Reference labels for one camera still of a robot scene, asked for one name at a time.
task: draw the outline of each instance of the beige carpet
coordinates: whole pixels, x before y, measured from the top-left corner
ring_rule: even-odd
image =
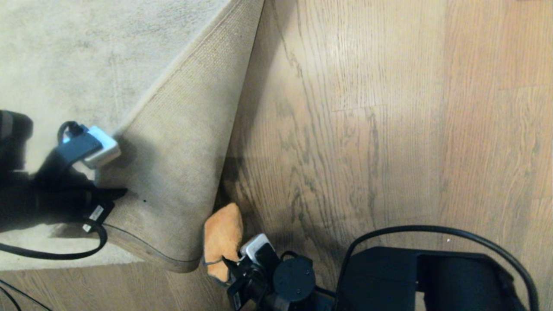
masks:
[[[221,19],[221,12],[228,11],[231,2],[1,2],[0,109],[25,113],[35,123],[28,143],[27,169],[33,172],[39,168],[55,146],[57,128],[66,120],[98,125],[107,132],[117,129],[136,103],[148,96],[147,90],[166,68],[182,57],[206,27]],[[6,232],[0,241],[54,252],[95,245],[95,241],[85,239],[48,238],[52,229],[38,226]],[[0,253],[0,269],[139,260],[110,244],[97,256],[71,262]]]
[[[117,131],[123,155],[99,171],[129,193],[106,220],[114,243],[175,272],[196,269],[263,0],[231,0]]]

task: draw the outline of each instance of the wire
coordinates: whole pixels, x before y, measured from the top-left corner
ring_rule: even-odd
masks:
[[[2,285],[4,285],[4,286],[8,287],[9,289],[13,290],[14,292],[16,292],[16,293],[22,295],[23,297],[29,299],[30,301],[36,303],[37,305],[41,306],[44,310],[46,310],[46,311],[52,311],[52,309],[48,308],[48,307],[45,306],[43,303],[41,303],[40,301],[34,299],[33,297],[31,297],[31,296],[25,294],[24,292],[20,291],[20,290],[19,290],[18,288],[16,288],[15,286],[13,286],[13,285],[11,285],[11,284],[9,284],[9,283],[6,283],[5,281],[3,281],[3,280],[1,280],[1,279],[0,279],[0,283],[1,283]],[[5,289],[3,289],[2,287],[0,287],[0,289],[1,289],[1,290],[4,292],[4,294],[6,294],[6,295],[8,296],[8,298],[14,303],[15,307],[17,308],[17,310],[18,310],[18,311],[21,311],[21,309],[19,308],[19,305],[17,304],[17,302],[15,302],[15,299],[13,299],[13,297],[12,297],[10,294],[8,294],[8,293],[6,292]]]
[[[284,257],[286,256],[297,258],[299,255],[293,251],[285,251],[282,255],[280,255],[280,261],[284,261]]]
[[[332,298],[336,298],[336,293],[333,292],[333,291],[329,291],[328,289],[324,289],[322,287],[319,287],[317,285],[315,285],[315,290],[318,291],[319,293],[323,293],[327,296],[330,296]]]
[[[17,301],[15,301],[15,299],[13,299],[12,295],[10,295],[3,287],[0,287],[0,291],[2,291],[4,293],[4,295],[6,295],[6,297],[8,297],[8,299],[13,303],[13,306],[17,309],[17,311],[21,311],[21,307],[19,306]]]
[[[471,240],[473,242],[476,242],[478,244],[481,244],[491,249],[492,251],[500,255],[503,259],[505,259],[507,262],[509,262],[509,264],[513,266],[513,268],[515,268],[515,270],[520,274],[520,276],[524,281],[524,284],[526,285],[526,289],[528,291],[528,303],[530,305],[530,311],[539,311],[538,290],[536,289],[536,285],[532,280],[532,276],[522,266],[522,264],[508,251],[503,249],[501,246],[495,244],[494,242],[487,240],[481,236],[470,233],[468,231],[449,228],[449,227],[423,226],[423,225],[398,226],[398,227],[389,227],[389,228],[380,229],[380,230],[376,230],[376,231],[367,233],[365,235],[362,235],[359,238],[357,238],[353,243],[351,243],[351,245],[349,246],[346,252],[344,261],[342,262],[340,277],[338,278],[338,286],[336,287],[337,296],[336,296],[336,299],[334,300],[335,310],[337,310],[337,307],[338,307],[340,290],[342,289],[342,282],[343,282],[344,274],[346,273],[346,267],[349,262],[349,258],[351,257],[351,254],[355,250],[356,246],[359,245],[361,242],[364,242],[366,240],[372,239],[377,236],[387,235],[392,233],[399,233],[399,232],[434,232],[434,233],[455,235],[455,236],[459,236],[459,237],[463,237],[465,239]]]
[[[64,122],[61,126],[60,126],[60,129],[58,130],[58,144],[62,144],[63,141],[64,141],[64,133],[65,131],[70,128],[70,127],[74,127],[74,126],[79,126],[79,124],[75,121],[66,121]]]
[[[98,236],[100,237],[100,245],[98,245],[98,247],[96,247],[91,251],[86,251],[82,253],[73,253],[73,254],[55,254],[55,253],[26,250],[24,248],[6,245],[2,243],[0,243],[0,251],[12,253],[14,255],[29,257],[29,258],[46,259],[46,260],[75,260],[75,259],[81,259],[88,256],[92,256],[96,254],[98,251],[100,251],[106,245],[107,232],[102,225],[100,225],[99,223],[93,220],[87,219],[85,220],[85,223],[92,228],[91,229],[92,231],[95,231],[96,233],[98,233]]]

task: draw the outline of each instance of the robotic arm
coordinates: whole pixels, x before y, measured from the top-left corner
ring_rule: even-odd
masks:
[[[113,201],[127,190],[98,189],[72,165],[105,164],[120,154],[117,143],[96,127],[66,122],[58,133],[59,145],[32,176],[23,170],[25,144],[32,133],[29,117],[0,111],[0,232],[84,219],[101,224]]]
[[[526,282],[530,310],[538,310],[537,292],[527,271],[505,250],[484,238],[436,226],[391,227],[364,237],[406,231],[468,237],[505,255]],[[227,290],[231,307],[239,311],[253,300],[261,311],[412,311],[416,292],[423,292],[428,311],[525,310],[513,277],[487,255],[373,247],[350,258],[359,241],[348,250],[337,292],[333,293],[316,286],[310,259],[293,252],[278,258],[267,237],[256,236],[242,247],[238,263],[223,259],[233,279]],[[293,258],[283,260],[284,255]]]

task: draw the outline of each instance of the orange sponge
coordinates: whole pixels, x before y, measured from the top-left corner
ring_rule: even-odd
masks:
[[[204,260],[207,273],[228,282],[228,268],[222,257],[238,261],[238,249],[242,243],[244,226],[240,209],[231,203],[207,219],[204,225]]]

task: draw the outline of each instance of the cable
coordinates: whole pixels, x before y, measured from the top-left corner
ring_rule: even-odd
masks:
[[[280,255],[280,261],[284,261],[284,257],[286,256],[297,258],[299,255],[293,251],[285,251],[282,255]]]
[[[392,233],[399,233],[399,232],[434,232],[434,233],[455,235],[455,236],[459,236],[459,237],[463,237],[465,239],[471,240],[473,242],[476,242],[480,245],[483,245],[491,249],[492,251],[500,255],[503,259],[505,259],[507,262],[509,262],[509,264],[513,266],[513,268],[515,268],[515,270],[520,274],[520,276],[524,281],[524,284],[526,285],[526,289],[528,291],[528,303],[530,305],[530,311],[539,311],[538,290],[536,289],[536,285],[532,280],[532,276],[522,266],[522,264],[508,251],[503,249],[501,246],[495,244],[494,242],[487,240],[481,236],[470,233],[468,231],[449,228],[449,227],[423,226],[423,225],[398,226],[398,227],[389,227],[389,228],[380,229],[380,230],[376,230],[376,231],[367,233],[365,235],[362,235],[359,238],[357,238],[353,243],[351,243],[351,245],[349,246],[346,252],[344,261],[342,262],[340,277],[338,278],[338,286],[336,287],[336,300],[334,301],[333,309],[337,310],[338,301],[340,297],[340,290],[342,289],[342,282],[343,282],[344,274],[346,272],[346,267],[349,262],[349,258],[351,257],[351,254],[355,250],[356,246],[359,245],[361,242],[364,242],[366,240],[372,239],[377,236],[392,234]]]
[[[58,144],[63,143],[65,130],[67,130],[70,127],[75,127],[75,126],[79,126],[79,124],[75,121],[66,121],[60,126],[60,129],[58,130],[58,135],[57,135]]]
[[[55,254],[55,253],[26,250],[24,248],[6,245],[2,243],[0,243],[0,251],[12,253],[14,255],[29,257],[29,258],[46,259],[46,260],[75,260],[75,259],[81,259],[88,256],[92,256],[96,254],[98,251],[100,251],[106,245],[107,232],[102,225],[100,225],[99,223],[93,220],[87,219],[85,220],[85,223],[91,226],[92,228],[91,230],[98,233],[98,236],[100,237],[100,245],[98,245],[98,247],[96,247],[91,251],[86,251],[82,253],[73,253],[73,254]]]
[[[4,293],[4,295],[6,295],[6,297],[8,297],[8,299],[13,303],[13,306],[17,309],[17,311],[21,311],[21,307],[19,306],[19,304],[17,303],[17,301],[15,301],[15,299],[13,299],[12,295],[10,295],[4,288],[0,287],[0,291],[2,291]]]
[[[322,287],[319,287],[317,285],[315,285],[315,290],[318,291],[319,293],[323,293],[327,296],[330,296],[332,298],[336,298],[336,293],[333,292],[333,291],[329,291],[328,289],[324,289]]]
[[[8,287],[9,289],[13,290],[14,292],[16,292],[16,293],[22,295],[23,297],[27,298],[27,299],[30,300],[30,301],[36,303],[37,305],[41,306],[44,310],[46,310],[46,311],[52,311],[52,309],[48,308],[47,306],[45,306],[44,304],[42,304],[40,301],[34,299],[33,297],[31,297],[31,296],[25,294],[24,292],[20,291],[20,290],[19,290],[18,288],[16,288],[15,286],[13,286],[13,285],[11,285],[11,284],[9,284],[9,283],[6,283],[5,281],[3,281],[3,280],[1,280],[1,279],[0,279],[0,284],[5,285],[6,287]],[[21,309],[19,308],[19,305],[17,304],[17,302],[15,302],[15,299],[13,299],[13,297],[12,297],[10,294],[8,294],[8,293],[6,292],[5,289],[3,289],[2,287],[0,287],[0,289],[1,289],[1,290],[4,292],[4,294],[6,294],[6,295],[8,296],[8,298],[14,303],[15,307],[17,308],[17,310],[18,310],[18,311],[21,311]]]

